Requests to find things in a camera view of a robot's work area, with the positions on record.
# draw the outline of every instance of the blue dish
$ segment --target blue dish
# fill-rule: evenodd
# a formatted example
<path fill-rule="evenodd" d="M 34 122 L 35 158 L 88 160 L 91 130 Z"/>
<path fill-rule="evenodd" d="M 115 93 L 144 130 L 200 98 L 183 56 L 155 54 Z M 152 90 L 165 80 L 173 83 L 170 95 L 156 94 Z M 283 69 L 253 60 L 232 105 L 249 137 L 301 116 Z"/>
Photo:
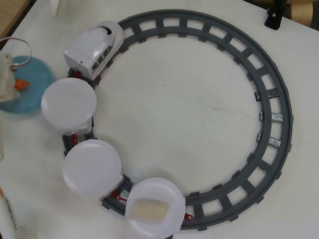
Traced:
<path fill-rule="evenodd" d="M 16 56 L 13 62 L 23 63 L 27 58 L 27 56 Z M 20 98 L 0 103 L 0 110 L 16 114 L 27 114 L 38 110 L 41 107 L 44 91 L 54 81 L 48 66 L 40 59 L 32 57 L 26 65 L 17 67 L 17 71 L 13 74 L 16 79 L 28 81 L 30 85 L 21 90 Z"/>

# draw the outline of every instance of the train car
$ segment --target train car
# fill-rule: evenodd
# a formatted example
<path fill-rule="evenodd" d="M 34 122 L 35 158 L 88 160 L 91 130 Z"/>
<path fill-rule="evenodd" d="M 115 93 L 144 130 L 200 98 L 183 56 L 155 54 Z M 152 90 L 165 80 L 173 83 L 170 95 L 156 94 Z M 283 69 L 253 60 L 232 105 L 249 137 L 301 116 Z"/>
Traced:
<path fill-rule="evenodd" d="M 104 21 L 83 31 L 64 51 L 67 64 L 94 80 L 124 42 L 124 31 L 116 22 Z"/>

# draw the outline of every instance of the black object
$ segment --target black object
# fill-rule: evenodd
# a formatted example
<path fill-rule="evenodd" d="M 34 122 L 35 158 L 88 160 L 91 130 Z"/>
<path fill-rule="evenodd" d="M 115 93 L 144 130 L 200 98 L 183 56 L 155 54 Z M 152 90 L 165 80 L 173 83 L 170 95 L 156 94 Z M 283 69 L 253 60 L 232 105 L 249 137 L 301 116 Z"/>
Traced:
<path fill-rule="evenodd" d="M 283 18 L 284 8 L 288 0 L 276 0 L 272 7 L 267 11 L 268 18 L 265 26 L 273 30 L 278 30 L 281 19 Z"/>
<path fill-rule="evenodd" d="M 165 18 L 179 18 L 179 26 L 164 26 L 163 20 Z M 156 22 L 156 28 L 148 29 L 142 31 L 140 28 L 140 23 L 145 21 L 154 20 Z M 187 27 L 188 20 L 196 20 L 204 23 L 202 30 Z M 123 21 L 119 22 L 122 29 L 132 28 L 134 34 L 125 39 L 123 45 L 118 50 L 118 52 L 112 57 L 108 62 L 107 67 L 109 67 L 114 58 L 120 54 L 124 53 L 129 49 L 129 46 L 135 42 L 145 42 L 148 37 L 158 36 L 159 38 L 166 37 L 167 34 L 177 33 L 179 37 L 186 37 L 188 35 L 198 37 L 199 41 L 202 42 L 212 42 L 217 45 L 217 48 L 221 51 L 227 51 L 234 56 L 234 61 L 237 64 L 241 64 L 248 72 L 247 77 L 250 81 L 254 82 L 259 96 L 258 104 L 261 104 L 262 112 L 262 131 L 258 134 L 258 146 L 254 152 L 252 152 L 247 158 L 247 164 L 245 167 L 237 171 L 230 181 L 225 184 L 219 184 L 214 186 L 212 190 L 199 193 L 194 192 L 186 196 L 186 206 L 193 206 L 194 208 L 194 219 L 192 221 L 184 221 L 181 229 L 198 229 L 199 231 L 206 230 L 208 226 L 212 226 L 225 221 L 233 221 L 238 218 L 238 215 L 243 211 L 248 209 L 255 203 L 260 203 L 264 199 L 264 194 L 272 186 L 275 180 L 279 179 L 281 175 L 282 167 L 284 166 L 285 160 L 287 158 L 288 152 L 291 148 L 291 138 L 292 138 L 292 128 L 293 128 L 293 115 L 289 99 L 289 93 L 286 85 L 280 75 L 277 66 L 267 55 L 267 53 L 255 42 L 251 37 L 237 29 L 233 25 L 215 18 L 213 16 L 187 10 L 158 10 L 151 11 L 142 14 L 138 14 L 129 17 Z M 225 37 L 219 38 L 213 34 L 210 34 L 210 28 L 214 26 L 222 29 L 226 32 Z M 240 52 L 237 48 L 230 44 L 233 38 L 238 39 L 247 48 Z M 255 54 L 256 57 L 263 63 L 263 67 L 256 69 L 252 63 L 248 60 L 248 57 Z M 274 81 L 276 86 L 275 89 L 267 91 L 262 76 L 269 74 Z M 70 69 L 69 76 L 74 75 L 74 71 Z M 88 82 L 94 88 L 96 84 Z M 270 96 L 279 97 L 283 121 L 282 124 L 282 136 L 280 139 L 280 145 L 278 146 L 278 141 L 276 141 L 276 148 L 278 149 L 276 158 L 274 162 L 270 165 L 264 161 L 263 155 L 268 147 L 270 140 L 274 139 L 270 137 L 271 127 L 272 127 L 272 112 L 270 106 Z M 91 134 L 85 136 L 86 139 L 95 138 L 93 131 Z M 65 154 L 72 148 L 71 137 L 63 136 Z M 260 184 L 255 187 L 248 180 L 249 176 L 258 168 L 266 172 L 266 176 L 260 182 Z M 123 190 L 130 192 L 133 183 L 131 180 L 124 176 L 124 182 L 116 190 L 121 193 Z M 242 187 L 246 193 L 247 197 L 236 205 L 232 205 L 227 194 L 232 192 L 238 187 Z M 205 216 L 203 210 L 203 204 L 214 200 L 218 200 L 222 206 L 222 212 Z M 117 201 L 114 197 L 108 196 L 102 200 L 102 205 L 107 209 L 112 209 L 120 215 L 125 213 L 125 204 Z"/>

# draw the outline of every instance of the orange object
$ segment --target orange object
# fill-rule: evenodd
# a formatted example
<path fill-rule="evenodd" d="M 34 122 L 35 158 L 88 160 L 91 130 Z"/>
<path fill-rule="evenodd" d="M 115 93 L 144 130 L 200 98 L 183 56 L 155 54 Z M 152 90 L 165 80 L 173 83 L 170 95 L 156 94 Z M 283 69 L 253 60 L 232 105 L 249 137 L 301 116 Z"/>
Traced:
<path fill-rule="evenodd" d="M 21 79 L 16 79 L 16 80 L 15 80 L 14 88 L 15 88 L 17 91 L 21 91 L 22 89 L 24 89 L 24 88 L 27 87 L 28 85 L 30 85 L 30 83 L 29 83 L 28 81 L 24 81 L 24 80 L 21 80 Z"/>

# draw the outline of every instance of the toy train engine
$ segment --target toy train engine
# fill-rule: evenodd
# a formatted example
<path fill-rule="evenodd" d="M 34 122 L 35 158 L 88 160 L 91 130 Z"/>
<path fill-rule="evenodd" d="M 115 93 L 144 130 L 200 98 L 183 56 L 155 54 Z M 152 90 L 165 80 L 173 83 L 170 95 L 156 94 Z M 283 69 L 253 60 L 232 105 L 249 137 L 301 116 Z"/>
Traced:
<path fill-rule="evenodd" d="M 67 64 L 94 80 L 124 42 L 124 31 L 116 22 L 104 21 L 83 31 L 64 51 Z"/>

